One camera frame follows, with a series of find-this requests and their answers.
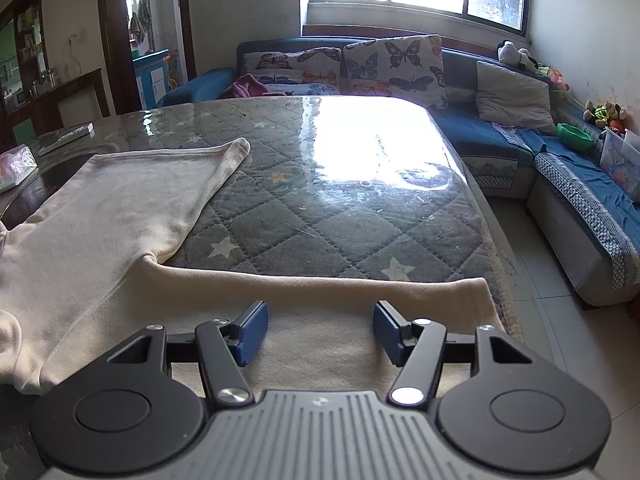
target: blue cabinet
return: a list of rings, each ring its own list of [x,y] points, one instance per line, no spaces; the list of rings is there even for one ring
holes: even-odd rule
[[[169,51],[167,49],[133,60],[143,110],[156,108],[160,99],[171,90],[168,60]]]

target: plastic cover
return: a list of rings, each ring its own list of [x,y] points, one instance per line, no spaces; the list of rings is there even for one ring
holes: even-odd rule
[[[36,168],[31,150],[24,144],[0,155],[0,193],[20,184]]]

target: metal screw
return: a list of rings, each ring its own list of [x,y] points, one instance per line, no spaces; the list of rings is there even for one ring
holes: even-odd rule
[[[218,392],[218,399],[227,404],[242,404],[249,398],[249,392],[242,388],[222,388]]]
[[[391,392],[391,398],[398,404],[411,406],[412,404],[422,402],[424,400],[424,393],[422,393],[418,388],[398,388]]]

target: cushion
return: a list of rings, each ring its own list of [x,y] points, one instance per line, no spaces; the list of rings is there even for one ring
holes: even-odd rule
[[[545,82],[483,61],[477,66],[476,105],[483,121],[556,131]]]
[[[353,94],[447,107],[442,38],[437,34],[353,43],[344,48],[344,59]]]
[[[478,117],[473,103],[450,104],[448,110],[432,110],[430,115],[460,156],[503,158],[533,166],[531,152],[508,143],[491,123]]]
[[[313,48],[302,52],[248,52],[242,58],[241,73],[251,73],[271,92],[336,95],[339,94],[341,61],[342,52],[339,48]]]

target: gray pillow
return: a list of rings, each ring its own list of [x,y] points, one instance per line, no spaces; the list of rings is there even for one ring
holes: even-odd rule
[[[549,86],[501,66],[478,61],[476,106],[483,121],[556,132]]]

